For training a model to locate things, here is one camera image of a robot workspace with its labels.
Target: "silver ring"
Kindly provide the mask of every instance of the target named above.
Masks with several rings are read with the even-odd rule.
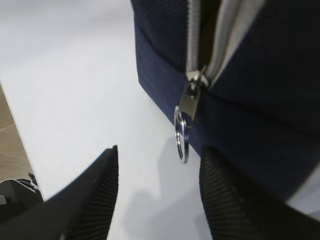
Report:
[[[182,144],[180,139],[180,129],[183,136],[183,145],[184,145],[184,153],[182,150]],[[189,137],[188,137],[188,126],[185,118],[182,116],[179,111],[179,107],[177,106],[174,111],[174,130],[175,130],[175,140],[179,153],[179,157],[181,159],[182,164],[186,164],[189,158]]]

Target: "metal zipper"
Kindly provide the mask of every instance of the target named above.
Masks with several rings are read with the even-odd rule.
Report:
[[[178,154],[183,164],[189,158],[188,130],[195,121],[201,93],[212,88],[214,79],[225,58],[228,39],[241,0],[222,0],[214,33],[211,60],[207,66],[199,69],[199,38],[201,28],[201,0],[188,0],[187,15],[187,57],[186,78],[183,95],[179,106],[174,111],[174,128]]]

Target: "navy blue bag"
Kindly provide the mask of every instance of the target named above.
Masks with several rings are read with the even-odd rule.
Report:
[[[320,2],[131,2],[139,82],[178,137],[320,219]]]

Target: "white surface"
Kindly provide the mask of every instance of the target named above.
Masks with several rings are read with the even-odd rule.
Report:
[[[138,84],[129,0],[2,0],[0,36],[1,84],[45,199],[118,145],[108,240],[211,239],[200,158],[179,163]]]

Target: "floor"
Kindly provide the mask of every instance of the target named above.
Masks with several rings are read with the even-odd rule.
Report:
[[[32,168],[0,85],[0,182],[30,179]]]

